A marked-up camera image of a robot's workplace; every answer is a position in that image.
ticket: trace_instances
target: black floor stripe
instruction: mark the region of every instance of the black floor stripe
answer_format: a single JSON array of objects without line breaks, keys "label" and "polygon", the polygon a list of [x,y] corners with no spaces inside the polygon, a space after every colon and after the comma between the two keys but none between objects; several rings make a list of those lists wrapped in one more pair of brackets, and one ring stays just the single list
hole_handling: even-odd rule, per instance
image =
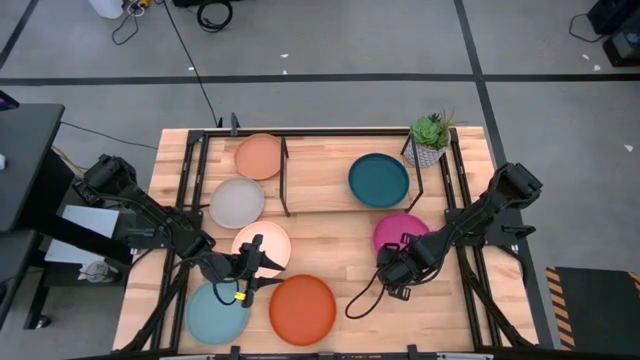
[{"label": "black floor stripe", "polygon": [[[456,7],[456,13],[458,14],[458,20],[460,21],[460,27],[462,30],[462,37],[464,39],[465,47],[467,49],[467,55],[469,56],[469,63],[471,70],[475,77],[476,88],[478,90],[478,98],[482,106],[482,112],[485,117],[485,123],[487,126],[487,132],[489,140],[491,141],[491,148],[496,159],[496,164],[500,166],[506,161],[504,153],[504,147],[498,131],[498,124],[496,123],[493,107],[491,106],[491,99],[489,98],[489,91],[482,74],[482,67],[480,65],[480,59],[476,50],[476,45],[473,41],[473,35],[471,34],[471,26],[469,25],[469,18],[464,8],[462,0],[454,0]],[[520,213],[517,214],[517,224],[522,224],[522,218]],[[547,316],[542,304],[542,295],[540,287],[535,275],[535,267],[531,258],[531,250],[529,249],[529,243],[523,239],[518,245],[518,253],[522,256],[525,266],[530,269],[530,278],[533,281],[529,281],[525,288],[527,291],[527,298],[529,299],[529,307],[534,319],[536,333],[538,335],[538,342],[544,348],[553,348],[553,340],[551,338],[551,328],[547,321]]]},{"label": "black floor stripe", "polygon": [[493,156],[495,157],[496,165],[500,166],[507,161],[507,157],[504,153],[502,139],[500,138],[500,132],[498,131],[498,124],[493,113],[493,107],[491,106],[489,91],[487,90],[487,85],[483,81],[482,66],[480,65],[478,51],[476,50],[476,45],[473,41],[473,34],[471,34],[469,18],[467,17],[467,12],[464,8],[464,3],[462,2],[462,0],[455,0],[454,3],[456,6],[456,12],[458,13],[460,27],[462,28],[462,37],[464,39],[464,44],[467,48],[467,54],[469,55],[471,71],[473,72],[473,75],[476,79],[476,88],[478,89],[480,106],[482,106],[482,113],[484,114],[484,120],[487,126],[489,140],[491,141],[491,148],[493,149]]},{"label": "black floor stripe", "polygon": [[[471,74],[307,74],[307,75],[228,75],[201,76],[206,84],[259,84],[306,82],[369,82],[369,81],[442,81],[472,82]],[[0,85],[65,86],[65,85],[169,85],[197,84],[194,76],[102,77],[102,78],[0,78]]]},{"label": "black floor stripe", "polygon": [[[221,75],[203,76],[204,84],[262,84],[316,82],[619,82],[640,81],[640,74],[575,75],[472,75],[472,74],[301,74],[301,75]],[[193,76],[86,77],[86,78],[0,78],[4,86],[74,86],[74,85],[175,85],[197,84]],[[485,89],[478,89],[479,94]],[[490,102],[487,98],[484,105]],[[493,118],[493,111],[485,114]]]},{"label": "black floor stripe", "polygon": [[13,50],[13,47],[18,42],[18,38],[20,38],[20,34],[22,34],[22,30],[24,30],[24,27],[27,26],[27,22],[29,21],[31,14],[33,14],[33,10],[36,8],[36,5],[38,5],[38,0],[31,0],[29,2],[29,5],[27,5],[27,8],[25,9],[24,13],[22,13],[22,17],[20,18],[20,21],[18,21],[18,24],[13,29],[13,32],[11,33],[9,40],[7,40],[7,43],[5,44],[4,48],[2,49],[2,52],[0,53],[0,70],[2,70],[2,67],[7,62],[7,59],[11,54],[11,50]]},{"label": "black floor stripe", "polygon": [[600,82],[640,81],[640,74],[504,74],[483,75],[486,82]]}]

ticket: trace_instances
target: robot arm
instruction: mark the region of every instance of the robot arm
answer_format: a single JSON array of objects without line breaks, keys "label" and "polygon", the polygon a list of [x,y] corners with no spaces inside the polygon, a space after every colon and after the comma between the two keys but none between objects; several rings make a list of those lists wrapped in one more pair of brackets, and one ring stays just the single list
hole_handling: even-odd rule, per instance
[{"label": "robot arm", "polygon": [[259,267],[284,270],[260,251],[261,235],[257,235],[251,244],[244,244],[240,254],[214,251],[215,240],[195,225],[194,213],[158,204],[138,187],[135,169],[122,158],[102,155],[74,188],[91,205],[115,201],[136,213],[136,226],[129,229],[124,238],[118,239],[128,246],[173,248],[185,263],[198,265],[202,275],[212,284],[229,278],[246,280],[243,307],[251,306],[254,292],[260,287],[281,281],[255,278]]},{"label": "robot arm", "polygon": [[[410,286],[433,280],[439,273],[446,254],[456,242],[468,243],[476,239],[482,245],[483,237],[494,217],[505,209],[524,209],[540,196],[542,183],[521,164],[507,163],[500,167],[489,182],[487,191],[463,209],[457,216],[434,233],[420,236],[404,234],[402,250],[397,244],[387,244],[378,253],[378,278],[392,297],[408,300]],[[467,281],[498,326],[514,346],[532,346],[522,338],[504,314],[491,300],[466,258],[462,259],[463,279]]]}]

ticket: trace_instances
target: potted succulent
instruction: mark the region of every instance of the potted succulent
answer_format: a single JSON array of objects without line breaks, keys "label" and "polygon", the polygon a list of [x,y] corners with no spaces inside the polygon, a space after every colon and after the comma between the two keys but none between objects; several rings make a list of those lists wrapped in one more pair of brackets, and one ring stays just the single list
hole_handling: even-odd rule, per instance
[{"label": "potted succulent", "polygon": [[[452,116],[447,118],[444,109],[427,117],[421,117],[411,125],[411,135],[416,142],[418,163],[421,168],[429,167],[438,162],[451,142],[449,128],[453,125]],[[413,146],[407,145],[403,153],[405,159],[415,166]]]}]

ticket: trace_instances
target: dark teal plate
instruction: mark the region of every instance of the dark teal plate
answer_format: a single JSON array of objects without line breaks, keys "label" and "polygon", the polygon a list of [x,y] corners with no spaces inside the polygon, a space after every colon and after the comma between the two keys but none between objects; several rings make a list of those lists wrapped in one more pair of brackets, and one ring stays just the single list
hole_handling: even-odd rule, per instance
[{"label": "dark teal plate", "polygon": [[373,208],[389,208],[409,192],[409,173],[400,161],[385,154],[368,154],[349,170],[349,187],[358,200]]}]

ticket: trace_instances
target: black cable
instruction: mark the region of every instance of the black cable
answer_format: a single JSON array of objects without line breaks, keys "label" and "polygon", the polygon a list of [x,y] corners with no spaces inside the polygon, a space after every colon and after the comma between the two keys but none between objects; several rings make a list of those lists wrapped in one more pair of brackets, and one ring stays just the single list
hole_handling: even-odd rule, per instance
[{"label": "black cable", "polygon": [[[216,284],[212,285],[213,287],[213,295],[216,296],[216,299],[218,299],[218,301],[220,301],[220,303],[224,306],[229,306],[229,305],[233,305],[236,302],[236,297],[234,295],[233,300],[231,300],[231,302],[226,302],[224,300],[222,300],[222,297],[220,296],[220,293],[218,293],[218,286]],[[240,291],[240,284],[238,283],[238,281],[236,281],[236,293]]]},{"label": "black cable", "polygon": [[180,266],[180,265],[182,265],[184,263],[194,262],[194,261],[197,261],[197,260],[202,260],[202,256],[199,255],[199,256],[192,256],[192,257],[184,258],[184,259],[178,261],[177,263],[173,264],[173,266],[171,267],[171,270],[169,270],[169,271],[170,272],[173,271],[175,268],[177,268],[178,266]]},{"label": "black cable", "polygon": [[[204,9],[207,6],[213,5],[213,4],[224,5],[227,8],[227,11],[229,12],[227,14],[227,18],[221,24],[212,23],[209,19],[202,16],[202,12],[204,11]],[[231,3],[229,3],[226,0],[204,0],[202,4],[200,4],[200,7],[198,7],[198,12],[196,16],[198,20],[198,25],[200,25],[200,29],[210,34],[215,34],[221,31],[222,29],[224,29],[225,27],[227,27],[227,25],[229,25],[229,23],[231,22],[231,19],[233,19],[233,7],[231,6]]]},{"label": "black cable", "polygon": [[578,34],[575,34],[575,33],[573,32],[573,22],[574,22],[574,20],[575,20],[577,17],[579,17],[579,16],[586,16],[586,15],[587,15],[587,13],[584,13],[584,14],[578,14],[578,15],[575,15],[574,17],[572,17],[572,18],[571,18],[571,21],[569,22],[569,35],[573,36],[573,37],[574,37],[574,38],[576,38],[576,39],[580,39],[580,40],[582,40],[582,41],[584,41],[584,42],[588,42],[588,43],[590,43],[590,44],[593,44],[593,43],[596,43],[596,42],[598,42],[598,41],[602,40],[602,38],[603,38],[603,37],[605,37],[605,36],[607,36],[607,34],[603,34],[603,35],[600,35],[600,36],[599,36],[598,38],[596,38],[596,39],[589,40],[589,39],[583,38],[582,36],[580,36],[580,35],[578,35]]},{"label": "black cable", "polygon": [[376,280],[376,277],[378,276],[380,271],[382,271],[382,269],[384,269],[384,267],[379,268],[378,270],[376,270],[376,272],[371,277],[371,280],[369,281],[369,284],[367,284],[367,286],[358,295],[356,295],[353,299],[351,299],[351,301],[349,301],[349,303],[347,304],[347,307],[344,308],[344,315],[347,318],[349,318],[351,320],[362,319],[363,317],[371,314],[371,312],[376,308],[376,306],[378,306],[378,303],[380,303],[380,300],[382,300],[382,295],[384,295],[384,290],[386,289],[385,285],[382,285],[382,289],[380,290],[380,294],[378,295],[378,298],[373,303],[373,305],[371,305],[369,310],[363,312],[360,315],[355,315],[355,316],[349,315],[349,308],[351,307],[351,305],[353,305],[362,295],[364,295],[367,292],[367,290],[369,290],[369,288],[371,287],[371,285],[373,285],[373,282]]},{"label": "black cable", "polygon": [[76,128],[78,130],[86,131],[86,132],[89,132],[89,133],[92,133],[92,134],[95,134],[95,135],[104,136],[107,139],[111,139],[111,140],[114,140],[114,141],[117,141],[117,142],[120,142],[120,143],[123,143],[123,144],[133,145],[133,146],[141,146],[141,147],[146,147],[146,148],[153,149],[153,150],[158,150],[157,147],[153,147],[153,146],[150,146],[150,145],[139,144],[139,143],[134,143],[134,142],[131,142],[131,141],[118,139],[118,138],[115,138],[115,137],[113,137],[111,135],[103,134],[103,133],[95,131],[95,130],[86,129],[86,128],[83,128],[82,126],[71,124],[71,123],[68,123],[66,121],[61,121],[60,123],[64,124],[64,125],[67,125],[67,126],[71,126],[72,128]]},{"label": "black cable", "polygon": [[138,261],[142,260],[145,256],[149,255],[149,253],[152,251],[153,249],[147,249],[147,251],[143,252],[142,255],[138,256],[138,258],[136,258],[135,260],[133,260],[133,262],[131,263],[131,268],[133,268],[134,266],[136,266],[136,264],[138,263]]},{"label": "black cable", "polygon": [[[131,38],[134,37],[134,35],[138,33],[138,30],[139,30],[139,28],[138,28],[138,19],[137,19],[137,16],[135,15],[135,13],[136,13],[136,11],[138,9],[140,9],[140,8],[137,8],[137,9],[133,10],[133,13],[125,16],[124,20],[122,20],[122,23],[120,24],[120,26],[118,26],[115,30],[113,30],[113,32],[111,33],[111,41],[113,41],[114,44],[122,45],[122,44],[126,43],[127,41],[131,40]],[[120,29],[122,29],[122,27],[124,26],[124,24],[127,23],[127,20],[129,20],[129,18],[133,18],[133,23],[136,25],[136,29],[133,31],[133,33],[131,33],[131,35],[127,36],[126,39],[118,42],[116,40],[116,33],[118,31],[120,31]]]},{"label": "black cable", "polygon": [[216,124],[216,127],[221,127],[222,123],[218,121],[218,118],[216,117],[216,112],[213,110],[213,106],[211,106],[211,101],[209,100],[207,91],[204,89],[204,85],[202,85],[202,79],[200,78],[200,74],[198,73],[196,64],[194,64],[193,59],[191,58],[191,54],[189,54],[189,50],[187,50],[187,46],[184,44],[184,41],[182,40],[182,36],[180,36],[180,31],[178,31],[178,27],[176,26],[176,23],[173,21],[173,16],[171,16],[171,11],[169,10],[169,6],[167,5],[167,2],[164,0],[162,0],[162,4],[164,5],[165,10],[167,10],[167,15],[169,16],[169,20],[171,21],[173,30],[175,30],[176,35],[178,36],[178,40],[180,40],[180,44],[182,45],[182,48],[184,49],[185,54],[187,54],[187,58],[189,58],[191,67],[193,67],[193,72],[196,74],[196,78],[198,79],[198,84],[200,84],[200,89],[202,90],[202,94],[204,95],[205,100],[207,100],[207,105],[209,106],[209,110],[211,110],[211,115],[213,116],[213,122]]},{"label": "black cable", "polygon": [[[162,219],[160,219],[158,216],[156,216],[156,214],[152,213],[151,210],[147,209],[144,205],[140,204],[137,201],[131,200],[131,199],[127,199],[127,198],[123,198],[123,197],[119,197],[119,196],[112,196],[109,194],[98,194],[98,196],[100,196],[103,199],[106,200],[113,200],[113,201],[121,201],[121,202],[128,202],[128,203],[132,203],[132,204],[136,204],[140,207],[140,209],[144,209],[147,211],[147,214],[151,215],[153,218],[156,219],[156,221],[160,224],[164,223],[164,221]],[[149,221],[149,219],[147,219],[144,215],[142,214],[138,214],[139,216],[142,216],[142,218],[147,221],[149,224],[154,225],[153,222]],[[173,244],[173,233],[171,232],[171,228],[164,227],[162,229],[162,233],[165,234],[167,236],[167,239],[169,240],[169,246],[175,250],[175,246]]]},{"label": "black cable", "polygon": [[[494,181],[492,179],[491,182],[489,182],[489,187],[487,191],[493,191],[495,188],[497,188],[498,186],[498,182]],[[488,206],[488,202],[485,202],[484,204],[482,204],[482,206],[477,210],[476,214],[481,214],[483,213],[484,209]],[[474,216],[471,216],[469,218],[467,218],[466,220],[464,220],[462,223],[456,225],[455,223],[452,223],[451,225],[454,226],[454,230],[451,231],[451,233],[449,234],[449,237],[447,238],[447,240],[444,242],[444,245],[442,247],[442,256],[440,256],[440,258],[437,260],[437,264],[435,266],[435,268],[433,268],[433,270],[427,271],[424,273],[424,277],[422,280],[419,281],[410,281],[404,284],[389,284],[389,286],[416,286],[416,285],[422,285],[422,284],[426,284],[430,281],[433,281],[438,274],[440,274],[440,271],[442,270],[442,267],[444,265],[444,261],[445,258],[447,256],[447,254],[449,253],[449,250],[451,249],[451,246],[453,245],[453,238],[454,235],[457,231],[459,231],[458,229],[461,228],[462,226],[464,226],[466,223],[472,221],[475,219],[476,214],[474,214]],[[356,319],[361,319],[367,315],[369,315],[374,309],[375,307],[378,305],[378,303],[380,302],[380,300],[382,299],[382,295],[384,294],[384,290],[386,288],[386,285],[383,284],[382,286],[382,291],[380,291],[380,295],[378,295],[378,299],[373,303],[373,305],[369,308],[369,310],[365,311],[364,313],[357,315],[357,316],[351,316],[348,314],[349,312],[349,308],[351,307],[351,305],[353,305],[353,303],[359,299],[362,295],[364,295],[365,292],[367,292],[367,290],[369,290],[369,288],[371,287],[371,285],[373,284],[373,282],[375,281],[376,277],[378,276],[378,274],[380,273],[380,271],[384,270],[387,266],[389,266],[390,264],[393,263],[394,258],[400,253],[400,250],[398,249],[396,251],[396,253],[393,255],[392,259],[389,261],[389,264],[379,268],[378,270],[376,270],[376,272],[373,274],[373,277],[371,278],[371,281],[369,281],[369,284],[364,288],[364,290],[362,290],[358,295],[356,295],[353,299],[351,299],[351,301],[349,301],[349,303],[347,304],[347,307],[344,310],[345,316],[349,319],[352,320],[356,320]]]},{"label": "black cable", "polygon": [[[37,274],[37,273],[41,273],[41,272],[43,272],[43,271],[44,271],[44,270],[33,270],[33,271],[27,271],[26,273],[24,273],[24,275],[25,275],[25,276],[27,276],[27,275],[29,275],[29,274]],[[20,276],[20,274],[15,274],[15,275],[13,275],[13,276],[11,276],[11,277],[6,278],[6,279],[4,279],[4,280],[0,281],[0,285],[4,285],[4,284],[6,284],[6,283],[8,283],[9,281],[11,281],[11,280],[13,280],[13,279],[17,278],[18,276]]]}]

